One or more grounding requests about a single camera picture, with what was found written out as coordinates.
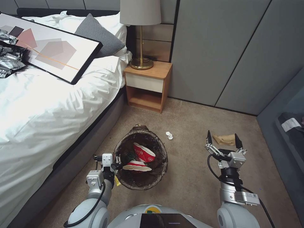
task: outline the gray pillow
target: gray pillow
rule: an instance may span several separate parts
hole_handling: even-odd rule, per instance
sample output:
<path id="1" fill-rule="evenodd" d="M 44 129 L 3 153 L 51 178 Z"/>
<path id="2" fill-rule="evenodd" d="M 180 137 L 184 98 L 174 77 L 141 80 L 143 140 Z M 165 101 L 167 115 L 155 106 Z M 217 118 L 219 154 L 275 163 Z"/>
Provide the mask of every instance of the gray pillow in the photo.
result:
<path id="1" fill-rule="evenodd" d="M 102 27 L 92 14 L 88 14 L 77 28 L 75 34 L 100 41 L 103 44 L 100 50 L 101 57 L 113 55 L 124 47 L 124 44 L 116 36 Z"/>

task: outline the yellow label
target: yellow label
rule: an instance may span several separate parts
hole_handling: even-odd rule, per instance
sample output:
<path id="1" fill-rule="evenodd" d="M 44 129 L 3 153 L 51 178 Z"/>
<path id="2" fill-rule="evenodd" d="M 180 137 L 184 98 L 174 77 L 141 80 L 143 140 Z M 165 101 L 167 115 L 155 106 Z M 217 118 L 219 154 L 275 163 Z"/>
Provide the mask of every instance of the yellow label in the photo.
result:
<path id="1" fill-rule="evenodd" d="M 116 182 L 116 186 L 121 185 L 121 183 L 119 182 L 119 180 L 118 180 L 118 178 L 117 178 L 117 176 L 116 176 L 116 175 L 115 175 L 115 182 Z"/>
<path id="2" fill-rule="evenodd" d="M 161 213 L 162 211 L 154 206 L 148 207 L 145 211 L 145 213 Z"/>

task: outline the beige carpet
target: beige carpet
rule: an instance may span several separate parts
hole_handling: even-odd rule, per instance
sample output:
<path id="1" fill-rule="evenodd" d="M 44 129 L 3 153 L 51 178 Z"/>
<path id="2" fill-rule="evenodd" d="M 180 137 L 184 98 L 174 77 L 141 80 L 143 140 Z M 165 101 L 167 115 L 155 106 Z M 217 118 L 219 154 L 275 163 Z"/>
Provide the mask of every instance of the beige carpet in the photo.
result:
<path id="1" fill-rule="evenodd" d="M 220 183 L 208 169 L 208 152 L 204 149 L 210 130 L 217 135 L 238 134 L 244 148 L 248 149 L 247 161 L 240 172 L 244 186 L 263 200 L 276 227 L 301 227 L 255 117 L 175 99 L 168 99 L 162 114 L 125 105 L 96 154 L 113 152 L 118 141 L 136 124 L 147 125 L 164 142 L 169 159 L 168 172 L 157 186 L 147 191 L 115 186 L 108 207 L 111 220 L 122 210 L 153 203 L 175 208 L 219 227 L 216 212 L 220 207 Z M 167 139 L 166 131 L 173 133 L 173 140 Z M 233 146 L 221 148 L 234 149 Z M 211 166 L 220 175 L 215 160 L 211 161 Z M 95 163 L 89 161 L 29 227 L 63 227 L 71 211 L 85 199 L 86 175 L 93 169 Z M 261 206 L 246 208 L 261 227 L 270 227 Z"/>

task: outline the wastebasket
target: wastebasket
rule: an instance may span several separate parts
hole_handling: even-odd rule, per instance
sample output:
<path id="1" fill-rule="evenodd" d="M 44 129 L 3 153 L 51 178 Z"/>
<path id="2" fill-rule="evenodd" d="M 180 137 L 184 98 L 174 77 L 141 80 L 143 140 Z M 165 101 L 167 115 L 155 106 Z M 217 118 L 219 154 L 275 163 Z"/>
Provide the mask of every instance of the wastebasket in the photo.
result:
<path id="1" fill-rule="evenodd" d="M 135 126 L 117 144 L 114 150 L 115 156 L 121 158 L 123 165 L 129 161 L 130 152 L 134 151 L 133 143 L 147 147 L 155 153 L 155 159 L 146 163 L 152 170 L 149 172 L 134 173 L 130 170 L 119 170 L 117 178 L 122 185 L 132 190 L 148 190 L 154 187 L 168 169 L 168 157 L 162 141 L 156 134 L 149 131 L 146 126 Z"/>

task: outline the wooden nightstand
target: wooden nightstand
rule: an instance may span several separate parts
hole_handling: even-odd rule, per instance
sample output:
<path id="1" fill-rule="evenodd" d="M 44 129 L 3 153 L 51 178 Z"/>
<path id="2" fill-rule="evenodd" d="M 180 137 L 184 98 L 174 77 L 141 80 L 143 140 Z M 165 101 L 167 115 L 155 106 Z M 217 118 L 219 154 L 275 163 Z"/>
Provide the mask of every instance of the wooden nightstand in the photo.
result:
<path id="1" fill-rule="evenodd" d="M 147 70 L 128 66 L 124 70 L 128 104 L 162 112 L 168 96 L 172 63 L 154 61 Z"/>

